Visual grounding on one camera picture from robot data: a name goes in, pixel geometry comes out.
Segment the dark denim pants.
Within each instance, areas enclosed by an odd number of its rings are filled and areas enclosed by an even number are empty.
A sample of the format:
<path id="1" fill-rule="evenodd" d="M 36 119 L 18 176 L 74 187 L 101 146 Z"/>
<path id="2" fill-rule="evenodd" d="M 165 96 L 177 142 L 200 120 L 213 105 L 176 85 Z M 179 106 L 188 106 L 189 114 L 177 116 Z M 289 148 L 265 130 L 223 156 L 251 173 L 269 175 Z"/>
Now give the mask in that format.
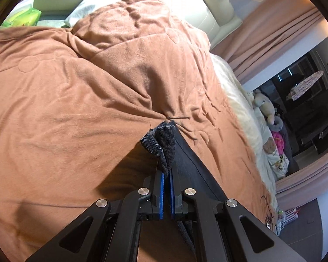
<path id="1" fill-rule="evenodd" d="M 169 211 L 197 261 L 227 261 L 217 214 L 226 194 L 193 152 L 176 123 L 163 122 L 140 140 L 163 173 L 163 209 Z"/>

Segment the pink plush item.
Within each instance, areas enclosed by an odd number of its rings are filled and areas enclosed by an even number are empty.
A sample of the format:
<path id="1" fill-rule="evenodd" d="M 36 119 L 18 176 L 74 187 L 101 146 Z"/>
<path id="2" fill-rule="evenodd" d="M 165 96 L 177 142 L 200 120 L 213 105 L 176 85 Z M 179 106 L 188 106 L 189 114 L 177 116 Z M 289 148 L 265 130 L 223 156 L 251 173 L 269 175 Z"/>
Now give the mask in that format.
<path id="1" fill-rule="evenodd" d="M 271 133 L 272 133 L 272 137 L 276 144 L 279 155 L 284 154 L 285 143 L 284 143 L 283 137 L 281 136 L 281 134 L 279 132 L 272 131 Z"/>

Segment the grey plush toy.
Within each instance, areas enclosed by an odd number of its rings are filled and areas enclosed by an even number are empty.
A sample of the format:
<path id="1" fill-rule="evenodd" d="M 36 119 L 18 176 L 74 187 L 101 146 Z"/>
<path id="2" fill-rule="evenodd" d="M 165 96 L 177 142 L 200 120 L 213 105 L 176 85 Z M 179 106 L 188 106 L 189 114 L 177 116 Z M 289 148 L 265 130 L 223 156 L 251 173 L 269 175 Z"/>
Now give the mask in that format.
<path id="1" fill-rule="evenodd" d="M 268 128 L 271 132 L 280 132 L 283 128 L 283 121 L 280 117 L 275 116 L 274 117 L 274 123 L 268 124 Z"/>

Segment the cream bed sheet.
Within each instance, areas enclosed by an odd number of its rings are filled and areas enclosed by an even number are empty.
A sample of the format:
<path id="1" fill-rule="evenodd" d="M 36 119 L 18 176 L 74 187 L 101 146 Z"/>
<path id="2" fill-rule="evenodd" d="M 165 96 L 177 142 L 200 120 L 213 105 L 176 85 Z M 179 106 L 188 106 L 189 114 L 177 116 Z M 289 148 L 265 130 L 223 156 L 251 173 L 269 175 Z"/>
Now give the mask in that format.
<path id="1" fill-rule="evenodd" d="M 268 138 L 272 137 L 264 115 L 259 108 L 253 107 L 251 95 L 244 91 L 227 62 L 214 54 L 211 54 L 210 57 L 221 87 L 227 95 L 229 105 L 237 117 L 249 146 L 254 151 L 261 180 L 271 195 L 271 206 L 273 209 L 277 209 L 276 177 L 262 147 Z"/>

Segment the beige plush toy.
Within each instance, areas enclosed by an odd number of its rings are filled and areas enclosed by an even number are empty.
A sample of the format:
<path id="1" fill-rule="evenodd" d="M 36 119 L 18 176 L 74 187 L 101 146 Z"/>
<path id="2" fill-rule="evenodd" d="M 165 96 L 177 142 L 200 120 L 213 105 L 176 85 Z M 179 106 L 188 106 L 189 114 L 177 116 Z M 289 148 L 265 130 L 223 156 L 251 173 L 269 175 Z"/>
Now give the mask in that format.
<path id="1" fill-rule="evenodd" d="M 273 125 L 275 121 L 274 105 L 271 100 L 258 89 L 254 91 L 253 104 L 255 107 L 259 108 L 264 117 L 266 117 L 267 123 Z"/>

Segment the brown bed blanket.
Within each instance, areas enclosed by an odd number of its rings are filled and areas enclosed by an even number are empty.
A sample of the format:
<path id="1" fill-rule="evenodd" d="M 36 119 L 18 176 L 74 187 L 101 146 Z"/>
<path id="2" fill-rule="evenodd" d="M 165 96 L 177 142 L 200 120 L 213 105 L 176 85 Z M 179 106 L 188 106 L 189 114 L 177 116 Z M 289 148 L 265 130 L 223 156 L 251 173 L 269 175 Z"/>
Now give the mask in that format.
<path id="1" fill-rule="evenodd" d="M 180 133 L 230 198 L 275 209 L 215 73 L 205 32 L 159 0 L 123 0 L 71 29 L 0 30 L 0 248 L 24 261 L 99 198 L 155 172 L 140 139 Z"/>

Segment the floral hanging garment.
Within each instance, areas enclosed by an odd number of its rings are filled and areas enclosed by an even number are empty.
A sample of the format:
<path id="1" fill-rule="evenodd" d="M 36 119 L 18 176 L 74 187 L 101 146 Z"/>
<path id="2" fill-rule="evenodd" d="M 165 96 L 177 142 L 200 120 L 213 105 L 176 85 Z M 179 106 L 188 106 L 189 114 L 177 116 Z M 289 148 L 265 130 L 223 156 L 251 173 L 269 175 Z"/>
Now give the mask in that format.
<path id="1" fill-rule="evenodd" d="M 319 70 L 309 77 L 305 78 L 295 87 L 291 88 L 289 94 L 286 96 L 287 100 L 295 101 L 306 93 L 324 74 L 323 70 Z"/>

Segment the pink curtain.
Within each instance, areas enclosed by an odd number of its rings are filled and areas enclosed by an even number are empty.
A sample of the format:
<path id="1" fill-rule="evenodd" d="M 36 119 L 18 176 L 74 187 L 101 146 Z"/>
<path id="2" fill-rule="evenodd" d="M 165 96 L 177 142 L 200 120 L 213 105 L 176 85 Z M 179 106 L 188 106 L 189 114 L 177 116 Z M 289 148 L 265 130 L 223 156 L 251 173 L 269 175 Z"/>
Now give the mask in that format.
<path id="1" fill-rule="evenodd" d="M 211 52 L 227 61 L 244 84 L 323 19 L 310 0 L 266 0 Z"/>

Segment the white pillow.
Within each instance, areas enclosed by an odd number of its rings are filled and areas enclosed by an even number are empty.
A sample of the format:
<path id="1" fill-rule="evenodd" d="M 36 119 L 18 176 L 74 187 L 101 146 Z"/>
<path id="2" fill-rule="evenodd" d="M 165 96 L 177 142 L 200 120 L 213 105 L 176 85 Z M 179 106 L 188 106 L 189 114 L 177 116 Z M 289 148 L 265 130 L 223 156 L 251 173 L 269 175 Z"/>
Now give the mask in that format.
<path id="1" fill-rule="evenodd" d="M 72 28 L 79 20 L 106 5 L 107 0 L 83 0 L 64 20 L 64 24 Z"/>

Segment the green pillow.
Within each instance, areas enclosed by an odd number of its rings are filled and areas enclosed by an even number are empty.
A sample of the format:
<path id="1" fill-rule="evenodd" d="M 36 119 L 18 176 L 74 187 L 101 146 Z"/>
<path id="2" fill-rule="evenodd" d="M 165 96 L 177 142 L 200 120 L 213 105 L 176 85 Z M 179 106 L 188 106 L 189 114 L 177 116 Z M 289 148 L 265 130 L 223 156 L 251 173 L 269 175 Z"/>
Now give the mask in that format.
<path id="1" fill-rule="evenodd" d="M 7 17 L 1 24 L 1 28 L 35 26 L 39 21 L 41 11 L 35 8 L 27 8 Z"/>

